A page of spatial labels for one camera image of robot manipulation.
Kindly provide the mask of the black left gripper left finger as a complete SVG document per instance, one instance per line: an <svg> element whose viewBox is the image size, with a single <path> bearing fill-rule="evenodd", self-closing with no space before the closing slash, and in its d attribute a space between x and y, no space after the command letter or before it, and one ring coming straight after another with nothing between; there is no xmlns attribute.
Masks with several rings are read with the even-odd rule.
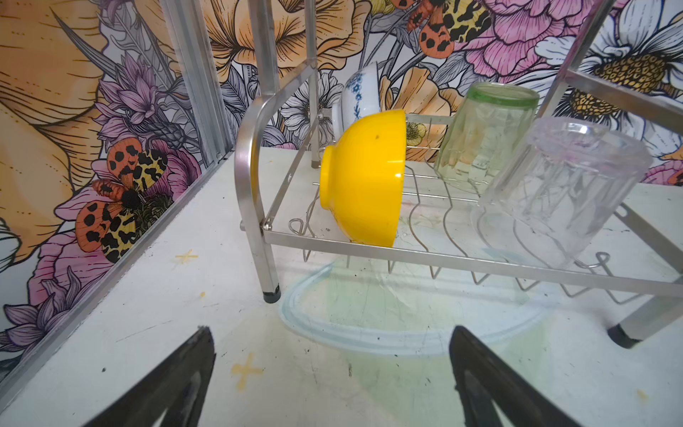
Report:
<svg viewBox="0 0 683 427"><path fill-rule="evenodd" d="M215 366L211 330L201 326L87 426L197 426Z"/></svg>

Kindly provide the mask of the clear plastic tumbler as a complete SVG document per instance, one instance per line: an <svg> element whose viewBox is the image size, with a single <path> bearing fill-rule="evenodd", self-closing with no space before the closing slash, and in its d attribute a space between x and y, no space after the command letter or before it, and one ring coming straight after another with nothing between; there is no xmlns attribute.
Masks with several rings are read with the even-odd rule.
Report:
<svg viewBox="0 0 683 427"><path fill-rule="evenodd" d="M538 119L471 213L494 258L565 269L653 163L646 144L568 117Z"/></svg>

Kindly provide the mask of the yellow plastic bowl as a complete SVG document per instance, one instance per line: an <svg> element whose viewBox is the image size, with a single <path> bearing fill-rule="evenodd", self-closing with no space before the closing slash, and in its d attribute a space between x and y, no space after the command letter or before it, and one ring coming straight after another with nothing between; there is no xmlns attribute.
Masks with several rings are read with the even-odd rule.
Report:
<svg viewBox="0 0 683 427"><path fill-rule="evenodd" d="M392 247L398 232L407 115L388 110L354 123L325 148L319 200L353 243Z"/></svg>

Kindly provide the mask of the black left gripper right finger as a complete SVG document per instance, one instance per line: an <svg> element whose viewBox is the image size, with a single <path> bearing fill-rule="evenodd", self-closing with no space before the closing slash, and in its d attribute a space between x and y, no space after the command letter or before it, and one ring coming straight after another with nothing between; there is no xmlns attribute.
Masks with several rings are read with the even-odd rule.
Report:
<svg viewBox="0 0 683 427"><path fill-rule="evenodd" d="M455 327L449 357L467 426L501 426L499 412L514 426L578 425L466 327Z"/></svg>

